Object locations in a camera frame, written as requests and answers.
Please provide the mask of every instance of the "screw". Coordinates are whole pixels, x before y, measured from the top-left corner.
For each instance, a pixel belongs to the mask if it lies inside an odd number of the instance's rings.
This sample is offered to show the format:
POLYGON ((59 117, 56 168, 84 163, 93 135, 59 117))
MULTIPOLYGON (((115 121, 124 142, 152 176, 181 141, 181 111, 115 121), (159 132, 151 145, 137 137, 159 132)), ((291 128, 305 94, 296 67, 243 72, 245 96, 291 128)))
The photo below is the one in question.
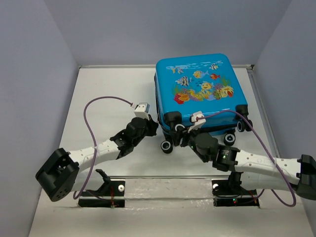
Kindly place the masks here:
POLYGON ((124 187, 124 185, 119 185, 118 186, 118 190, 120 191, 120 192, 124 192, 124 190, 125 190, 125 187, 124 187))

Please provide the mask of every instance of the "black mounting bracket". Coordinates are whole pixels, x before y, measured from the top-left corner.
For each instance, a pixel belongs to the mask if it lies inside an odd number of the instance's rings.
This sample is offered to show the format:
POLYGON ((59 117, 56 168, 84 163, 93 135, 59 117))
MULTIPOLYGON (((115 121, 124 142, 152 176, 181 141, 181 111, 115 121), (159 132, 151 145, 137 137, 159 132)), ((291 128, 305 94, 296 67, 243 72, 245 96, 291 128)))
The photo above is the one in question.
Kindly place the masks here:
POLYGON ((111 180, 101 169, 97 169, 96 172, 102 176, 104 183, 96 191, 83 192, 78 205, 81 207, 125 207, 125 180, 111 180))

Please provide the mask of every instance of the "cartoon fish print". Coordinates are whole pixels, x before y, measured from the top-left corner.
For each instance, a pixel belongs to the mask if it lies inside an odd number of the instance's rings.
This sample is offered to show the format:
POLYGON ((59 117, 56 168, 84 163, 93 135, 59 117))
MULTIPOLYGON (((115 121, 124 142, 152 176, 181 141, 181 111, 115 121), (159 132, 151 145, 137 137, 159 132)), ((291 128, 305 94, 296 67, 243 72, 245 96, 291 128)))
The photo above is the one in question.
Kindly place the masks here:
POLYGON ((182 68, 178 68, 178 74, 183 73, 183 69, 182 68))
POLYGON ((216 70, 218 69, 218 66, 215 63, 213 63, 209 68, 212 70, 216 70))
POLYGON ((181 77, 180 79, 176 80, 176 83, 183 86, 188 86, 189 85, 188 77, 187 76, 181 77))
POLYGON ((171 68, 172 72, 173 72, 173 73, 176 73, 177 68, 178 68, 178 67, 171 68))
POLYGON ((212 73, 210 76, 213 80, 216 80, 218 78, 221 78, 221 75, 216 75, 215 73, 212 73))
POLYGON ((195 78, 203 78, 203 77, 205 77, 205 75, 209 75, 208 71, 206 71, 205 73, 202 72, 202 71, 195 71, 195 72, 193 73, 193 76, 194 76, 195 78))
POLYGON ((209 83, 208 81, 203 81, 201 84, 202 91, 210 90, 214 87, 213 83, 209 83))

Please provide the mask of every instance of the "fish illustration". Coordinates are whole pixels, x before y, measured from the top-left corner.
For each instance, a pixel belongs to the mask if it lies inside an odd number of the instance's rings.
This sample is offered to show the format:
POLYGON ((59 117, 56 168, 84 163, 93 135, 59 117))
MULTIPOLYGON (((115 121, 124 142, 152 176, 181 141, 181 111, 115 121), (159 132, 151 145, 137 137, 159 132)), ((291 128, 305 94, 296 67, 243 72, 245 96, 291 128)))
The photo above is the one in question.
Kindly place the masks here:
POLYGON ((178 68, 178 74, 183 73, 183 69, 182 68, 178 68))
POLYGON ((183 76, 180 79, 176 80, 176 83, 183 85, 183 86, 188 86, 189 85, 189 80, 187 76, 183 76))
POLYGON ((175 68, 171 68, 172 69, 172 72, 173 73, 176 73, 176 69, 177 69, 177 67, 175 67, 175 68))
POLYGON ((195 78, 203 78, 203 77, 205 77, 205 75, 209 75, 208 71, 206 71, 205 73, 202 72, 202 71, 195 71, 195 72, 193 73, 193 76, 194 76, 195 78))
POLYGON ((221 75, 216 75, 215 73, 212 73, 210 76, 213 80, 216 80, 218 78, 221 78, 221 75))
POLYGON ((212 70, 216 70, 218 69, 218 66, 215 63, 213 63, 209 68, 212 70))

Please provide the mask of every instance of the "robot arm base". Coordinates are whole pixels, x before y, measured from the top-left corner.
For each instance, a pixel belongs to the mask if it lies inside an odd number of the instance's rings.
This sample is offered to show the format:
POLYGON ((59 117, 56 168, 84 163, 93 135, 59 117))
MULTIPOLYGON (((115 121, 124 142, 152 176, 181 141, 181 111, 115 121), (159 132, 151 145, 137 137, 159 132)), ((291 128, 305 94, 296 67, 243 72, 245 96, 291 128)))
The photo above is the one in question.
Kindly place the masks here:
POLYGON ((79 163, 74 162, 63 148, 53 152, 36 174, 36 179, 51 201, 65 197, 73 188, 79 172, 79 163))

